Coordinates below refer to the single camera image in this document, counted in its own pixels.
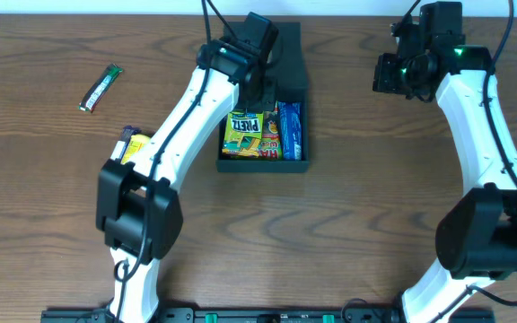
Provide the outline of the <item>dark green gift box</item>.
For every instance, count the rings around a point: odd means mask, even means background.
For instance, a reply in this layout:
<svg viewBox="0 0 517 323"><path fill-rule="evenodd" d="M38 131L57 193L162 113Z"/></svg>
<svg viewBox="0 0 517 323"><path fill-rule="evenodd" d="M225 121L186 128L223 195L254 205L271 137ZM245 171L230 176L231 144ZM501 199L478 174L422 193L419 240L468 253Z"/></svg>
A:
<svg viewBox="0 0 517 323"><path fill-rule="evenodd" d="M217 154L216 168L223 173L304 173L310 166L309 80L302 55L302 31L299 22L278 22L279 30L271 50L272 66L266 71L263 93L249 110L272 110L277 102L300 104L302 155L298 161L270 161L262 158L233 159Z"/></svg>

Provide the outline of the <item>blue cookie wrapper pack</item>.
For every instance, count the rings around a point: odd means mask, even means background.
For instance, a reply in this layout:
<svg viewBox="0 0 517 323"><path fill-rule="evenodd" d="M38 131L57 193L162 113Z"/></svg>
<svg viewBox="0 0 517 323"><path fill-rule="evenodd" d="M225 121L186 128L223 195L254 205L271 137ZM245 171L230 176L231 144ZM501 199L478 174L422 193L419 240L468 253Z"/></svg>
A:
<svg viewBox="0 0 517 323"><path fill-rule="evenodd" d="M300 102L279 101L277 107L279 109L284 159L299 161L302 158L302 104Z"/></svg>

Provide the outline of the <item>green Pretz snack box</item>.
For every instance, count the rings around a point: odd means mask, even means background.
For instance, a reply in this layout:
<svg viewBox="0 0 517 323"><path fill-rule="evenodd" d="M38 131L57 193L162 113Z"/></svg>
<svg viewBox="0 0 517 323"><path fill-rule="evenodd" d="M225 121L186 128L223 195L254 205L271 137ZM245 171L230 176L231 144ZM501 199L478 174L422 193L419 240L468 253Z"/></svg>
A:
<svg viewBox="0 0 517 323"><path fill-rule="evenodd" d="M258 157L263 121L262 113L230 112L225 124L222 154L235 157Z"/></svg>

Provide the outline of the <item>Haribo sour worms bag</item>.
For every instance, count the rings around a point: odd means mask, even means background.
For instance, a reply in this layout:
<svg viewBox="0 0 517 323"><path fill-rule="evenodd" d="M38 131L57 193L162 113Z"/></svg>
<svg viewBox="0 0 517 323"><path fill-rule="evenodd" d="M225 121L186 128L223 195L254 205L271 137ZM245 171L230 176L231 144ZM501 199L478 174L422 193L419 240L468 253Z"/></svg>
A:
<svg viewBox="0 0 517 323"><path fill-rule="evenodd" d="M259 146L259 153L262 159L266 160L281 160L283 158L283 150L281 138L278 131L278 107L272 111L264 112L264 121L262 128L262 136Z"/></svg>

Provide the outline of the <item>yellow Mentos candy bottle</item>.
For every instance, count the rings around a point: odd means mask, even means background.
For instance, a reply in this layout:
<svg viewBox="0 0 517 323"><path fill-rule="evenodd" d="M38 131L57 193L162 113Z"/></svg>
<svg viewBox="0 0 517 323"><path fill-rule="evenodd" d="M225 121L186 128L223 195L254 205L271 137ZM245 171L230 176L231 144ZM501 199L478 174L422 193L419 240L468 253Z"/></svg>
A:
<svg viewBox="0 0 517 323"><path fill-rule="evenodd" d="M150 142L151 138L147 135L136 134L129 139L127 147L121 157L121 164L127 163L136 153Z"/></svg>

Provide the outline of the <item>purple white candy bar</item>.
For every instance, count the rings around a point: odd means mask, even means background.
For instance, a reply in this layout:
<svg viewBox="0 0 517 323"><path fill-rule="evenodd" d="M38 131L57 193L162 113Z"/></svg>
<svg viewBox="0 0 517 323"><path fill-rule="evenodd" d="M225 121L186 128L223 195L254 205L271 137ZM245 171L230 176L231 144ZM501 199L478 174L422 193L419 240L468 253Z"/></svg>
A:
<svg viewBox="0 0 517 323"><path fill-rule="evenodd" d="M119 136L119 139L111 153L110 158L113 161L121 162L125 155L131 137L133 135L138 135L140 133L141 129L139 127L124 126Z"/></svg>

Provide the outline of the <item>green black candy bar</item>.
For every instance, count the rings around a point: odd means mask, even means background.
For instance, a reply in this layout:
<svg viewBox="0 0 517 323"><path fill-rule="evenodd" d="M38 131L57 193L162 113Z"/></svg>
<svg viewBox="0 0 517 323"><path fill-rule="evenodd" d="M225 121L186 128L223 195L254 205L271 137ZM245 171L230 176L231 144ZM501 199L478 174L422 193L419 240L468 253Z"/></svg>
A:
<svg viewBox="0 0 517 323"><path fill-rule="evenodd" d="M79 103L78 109L93 113L103 95L123 72L124 69L120 66L116 64L109 64L101 73L101 76L89 89L89 91L85 93Z"/></svg>

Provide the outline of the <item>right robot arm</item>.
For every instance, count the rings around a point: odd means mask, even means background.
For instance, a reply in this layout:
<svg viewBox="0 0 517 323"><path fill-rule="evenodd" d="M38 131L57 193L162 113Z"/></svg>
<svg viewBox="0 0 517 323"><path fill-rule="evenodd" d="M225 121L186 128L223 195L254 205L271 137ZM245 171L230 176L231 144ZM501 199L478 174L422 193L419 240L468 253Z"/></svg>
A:
<svg viewBox="0 0 517 323"><path fill-rule="evenodd" d="M476 293L509 305L488 286L517 272L517 151L484 47L451 45L379 56L372 88L421 99L449 123L459 157L461 200L439 222L436 259L400 297L403 322L448 322Z"/></svg>

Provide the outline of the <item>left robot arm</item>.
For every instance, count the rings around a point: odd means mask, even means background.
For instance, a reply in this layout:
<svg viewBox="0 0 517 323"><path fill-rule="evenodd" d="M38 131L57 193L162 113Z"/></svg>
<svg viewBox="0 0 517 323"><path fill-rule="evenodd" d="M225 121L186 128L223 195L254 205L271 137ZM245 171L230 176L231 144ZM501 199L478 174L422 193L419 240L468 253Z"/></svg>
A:
<svg viewBox="0 0 517 323"><path fill-rule="evenodd" d="M272 49L233 39L203 45L188 87L146 146L102 166L95 224L114 260L113 321L148 322L158 310L158 270L183 224L186 173L219 122L263 94Z"/></svg>

